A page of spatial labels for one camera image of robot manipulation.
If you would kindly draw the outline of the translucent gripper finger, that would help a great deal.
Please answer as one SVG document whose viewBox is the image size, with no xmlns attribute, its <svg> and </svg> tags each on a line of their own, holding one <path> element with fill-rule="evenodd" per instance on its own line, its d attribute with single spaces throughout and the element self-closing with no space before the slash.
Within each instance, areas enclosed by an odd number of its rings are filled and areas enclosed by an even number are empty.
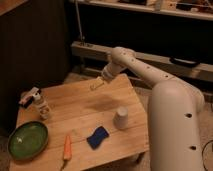
<svg viewBox="0 0 213 171">
<path fill-rule="evenodd" d="M 103 86 L 105 81 L 103 79 L 96 79 L 95 82 L 90 86 L 91 90 L 96 90 L 99 87 Z"/>
</svg>

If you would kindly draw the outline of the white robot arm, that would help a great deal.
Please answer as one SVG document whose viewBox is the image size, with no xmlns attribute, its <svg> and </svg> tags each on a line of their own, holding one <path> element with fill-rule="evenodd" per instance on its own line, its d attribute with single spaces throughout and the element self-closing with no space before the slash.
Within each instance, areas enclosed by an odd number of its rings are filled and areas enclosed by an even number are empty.
<svg viewBox="0 0 213 171">
<path fill-rule="evenodd" d="M 197 115 L 204 95 L 195 86 L 144 63 L 136 52 L 115 47 L 101 80 L 110 82 L 128 69 L 152 88 L 148 101 L 151 171 L 205 171 Z"/>
</svg>

